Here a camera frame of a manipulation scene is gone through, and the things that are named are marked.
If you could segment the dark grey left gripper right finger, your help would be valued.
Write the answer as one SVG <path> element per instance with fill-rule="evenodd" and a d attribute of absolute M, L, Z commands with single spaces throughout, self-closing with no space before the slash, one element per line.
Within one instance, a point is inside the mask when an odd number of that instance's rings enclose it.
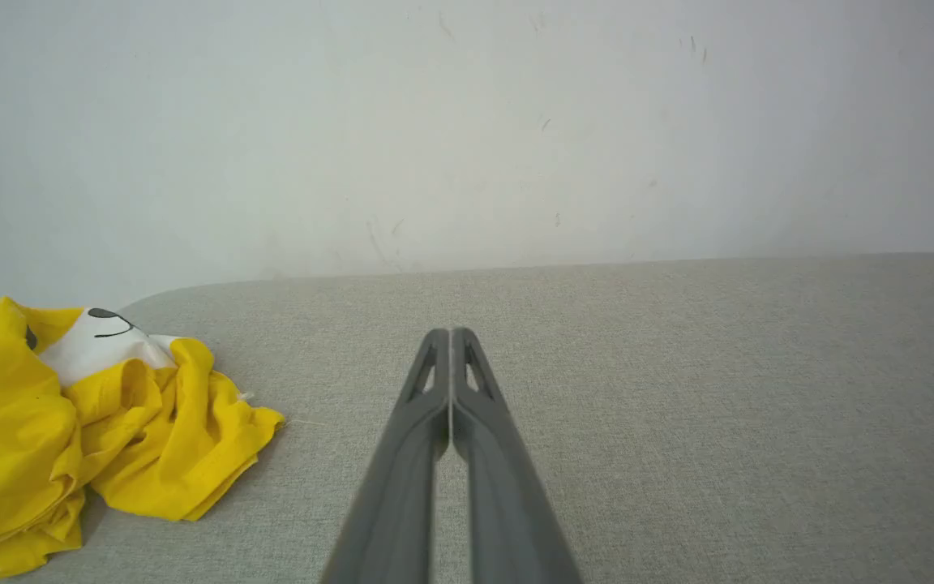
<path fill-rule="evenodd" d="M 585 584 L 473 330 L 453 329 L 451 365 L 451 433 L 468 468 L 473 584 Z"/>

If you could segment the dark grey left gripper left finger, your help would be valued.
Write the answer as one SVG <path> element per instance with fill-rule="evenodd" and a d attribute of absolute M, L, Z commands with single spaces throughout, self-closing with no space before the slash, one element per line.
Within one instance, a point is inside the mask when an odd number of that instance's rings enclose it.
<path fill-rule="evenodd" d="M 321 584 L 431 584 L 436 462 L 449 442 L 451 333 L 422 339 Z"/>

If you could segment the yellow t-shirt with white print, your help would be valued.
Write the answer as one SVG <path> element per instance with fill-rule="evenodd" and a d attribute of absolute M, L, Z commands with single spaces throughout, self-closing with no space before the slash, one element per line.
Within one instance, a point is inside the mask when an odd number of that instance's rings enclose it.
<path fill-rule="evenodd" d="M 282 424 L 202 341 L 1 298 L 0 579 L 80 548 L 88 492 L 122 513 L 199 520 Z"/>

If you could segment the grey fabric sofa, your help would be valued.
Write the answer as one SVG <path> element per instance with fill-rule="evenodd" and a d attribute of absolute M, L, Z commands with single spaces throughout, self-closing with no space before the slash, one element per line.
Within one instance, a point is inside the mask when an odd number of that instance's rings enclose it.
<path fill-rule="evenodd" d="M 934 584 L 934 254 L 234 282 L 121 310 L 285 425 L 199 522 L 90 496 L 0 584 L 316 584 L 431 329 L 478 334 L 589 584 Z"/>

